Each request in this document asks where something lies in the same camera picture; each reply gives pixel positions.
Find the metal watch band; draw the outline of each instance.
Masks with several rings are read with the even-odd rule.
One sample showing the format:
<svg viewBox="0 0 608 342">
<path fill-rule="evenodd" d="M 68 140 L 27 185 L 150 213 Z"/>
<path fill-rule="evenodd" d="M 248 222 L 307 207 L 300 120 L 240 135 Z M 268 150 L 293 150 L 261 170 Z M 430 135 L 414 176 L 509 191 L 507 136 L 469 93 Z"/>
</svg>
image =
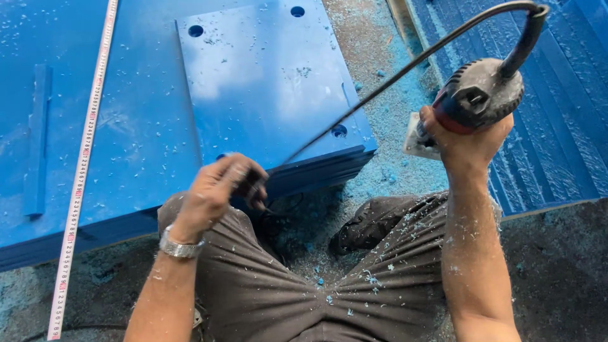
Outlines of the metal watch band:
<svg viewBox="0 0 608 342">
<path fill-rule="evenodd" d="M 205 240 L 202 239 L 197 245 L 182 245 L 181 243 L 169 241 L 168 233 L 172 227 L 173 225 L 169 225 L 162 233 L 161 242 L 159 244 L 161 251 L 174 257 L 186 257 L 191 259 L 197 257 L 201 252 L 202 246 L 205 244 Z"/>
</svg>

